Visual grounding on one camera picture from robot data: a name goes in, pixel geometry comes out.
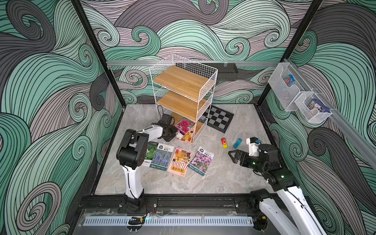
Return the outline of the magenta flower seed bag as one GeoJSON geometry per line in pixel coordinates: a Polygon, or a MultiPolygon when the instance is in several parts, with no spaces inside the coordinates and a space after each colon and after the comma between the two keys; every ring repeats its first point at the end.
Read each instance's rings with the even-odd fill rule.
{"type": "Polygon", "coordinates": [[[195,122],[191,121],[190,119],[183,117],[175,127],[179,130],[180,133],[185,135],[195,126],[195,122]]]}

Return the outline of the striped awning shop seed bag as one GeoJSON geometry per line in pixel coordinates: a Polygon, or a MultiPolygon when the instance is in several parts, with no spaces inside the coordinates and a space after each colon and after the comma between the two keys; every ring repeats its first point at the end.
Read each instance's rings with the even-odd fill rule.
{"type": "Polygon", "coordinates": [[[183,133],[178,132],[176,134],[176,140],[182,141],[182,142],[188,142],[190,143],[193,139],[193,131],[188,131],[185,135],[183,133]]]}

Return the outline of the green vegetable seed bag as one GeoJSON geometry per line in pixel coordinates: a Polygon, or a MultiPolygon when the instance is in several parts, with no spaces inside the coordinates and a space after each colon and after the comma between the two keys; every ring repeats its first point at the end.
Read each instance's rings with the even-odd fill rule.
{"type": "Polygon", "coordinates": [[[143,166],[150,167],[150,164],[155,156],[155,152],[158,148],[157,142],[149,142],[147,145],[147,152],[144,162],[142,163],[143,166]]]}

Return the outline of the lavender flower seed bag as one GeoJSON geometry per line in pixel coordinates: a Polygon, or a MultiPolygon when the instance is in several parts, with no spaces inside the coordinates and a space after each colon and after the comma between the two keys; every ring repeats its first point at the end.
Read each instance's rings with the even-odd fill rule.
{"type": "Polygon", "coordinates": [[[149,167],[167,171],[170,160],[174,154],[175,147],[158,143],[154,156],[149,167]]]}

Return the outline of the pink cosmos flower seed bag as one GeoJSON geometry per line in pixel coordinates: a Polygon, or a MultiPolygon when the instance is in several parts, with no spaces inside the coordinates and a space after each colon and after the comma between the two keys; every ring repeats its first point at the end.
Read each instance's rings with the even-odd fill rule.
{"type": "Polygon", "coordinates": [[[212,152],[209,152],[200,146],[194,158],[190,161],[188,168],[201,176],[205,176],[213,158],[214,154],[212,152]]]}

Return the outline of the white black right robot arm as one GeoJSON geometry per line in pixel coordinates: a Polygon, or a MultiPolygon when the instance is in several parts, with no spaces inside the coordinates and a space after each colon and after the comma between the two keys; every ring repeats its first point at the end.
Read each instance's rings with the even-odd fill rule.
{"type": "Polygon", "coordinates": [[[251,192],[248,202],[251,211],[264,215],[282,235],[326,234],[277,147],[251,143],[249,152],[237,149],[228,154],[233,163],[263,177],[274,191],[251,192]]]}

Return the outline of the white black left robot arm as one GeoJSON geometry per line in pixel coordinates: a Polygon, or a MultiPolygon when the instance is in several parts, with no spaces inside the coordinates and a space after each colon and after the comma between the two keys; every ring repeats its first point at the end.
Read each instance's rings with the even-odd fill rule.
{"type": "Polygon", "coordinates": [[[125,131],[116,152],[116,159],[122,166],[125,176],[126,191],[122,205],[126,210],[139,212],[144,208],[144,188],[139,167],[146,158],[150,141],[154,139],[170,141],[176,136],[174,123],[173,116],[163,114],[157,123],[152,123],[147,128],[125,131]]]}

